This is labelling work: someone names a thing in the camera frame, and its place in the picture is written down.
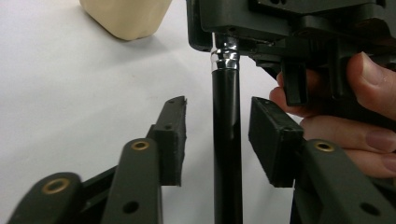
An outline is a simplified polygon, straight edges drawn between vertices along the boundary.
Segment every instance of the white table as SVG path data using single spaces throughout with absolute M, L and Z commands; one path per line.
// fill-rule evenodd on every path
M 213 223 L 210 56 L 188 44 L 185 4 L 174 0 L 155 35 L 126 42 L 78 0 L 0 3 L 0 223 L 39 179 L 84 181 L 116 165 L 179 95 L 188 98 L 183 186 L 163 188 L 164 223 Z M 291 190 L 268 184 L 248 142 L 250 98 L 276 83 L 248 58 L 241 67 L 244 220 L 288 223 Z

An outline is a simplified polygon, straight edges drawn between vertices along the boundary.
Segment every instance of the black pole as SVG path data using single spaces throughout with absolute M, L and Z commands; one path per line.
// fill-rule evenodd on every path
M 235 38 L 215 35 L 214 39 L 215 223 L 242 224 L 239 53 Z

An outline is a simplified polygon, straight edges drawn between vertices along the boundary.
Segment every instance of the beige object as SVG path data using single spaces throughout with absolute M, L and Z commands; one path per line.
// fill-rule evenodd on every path
M 79 0 L 114 36 L 134 40 L 154 34 L 172 0 Z

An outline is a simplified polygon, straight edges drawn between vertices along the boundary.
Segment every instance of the fingernail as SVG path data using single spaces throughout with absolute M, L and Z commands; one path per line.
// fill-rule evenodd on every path
M 380 151 L 391 152 L 396 148 L 396 133 L 389 130 L 375 130 L 367 133 L 366 143 Z
M 384 163 L 385 168 L 396 173 L 396 157 L 383 157 L 382 162 Z
M 363 78 L 370 84 L 378 86 L 383 80 L 384 76 L 377 65 L 364 52 L 361 53 L 363 57 Z

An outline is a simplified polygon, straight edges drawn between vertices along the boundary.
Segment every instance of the finger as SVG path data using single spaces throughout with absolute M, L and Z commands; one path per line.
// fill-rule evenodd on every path
M 346 149 L 348 157 L 368 176 L 375 178 L 396 177 L 396 154 Z
M 276 81 L 279 87 L 285 86 L 282 74 L 277 75 Z M 308 94 L 310 96 L 325 98 L 331 97 L 329 80 L 326 76 L 308 69 L 306 70 L 306 83 Z
M 375 153 L 396 149 L 396 133 L 371 124 L 331 116 L 303 119 L 304 138 L 324 139 L 342 148 L 357 148 Z
M 365 53 L 353 56 L 347 78 L 358 102 L 390 119 L 396 119 L 396 73 L 374 63 Z
M 288 106 L 286 104 L 285 91 L 281 87 L 276 87 L 270 92 L 270 100 L 276 103 L 287 113 L 306 118 L 326 112 L 330 106 L 325 100 L 311 99 L 309 104 L 302 106 Z

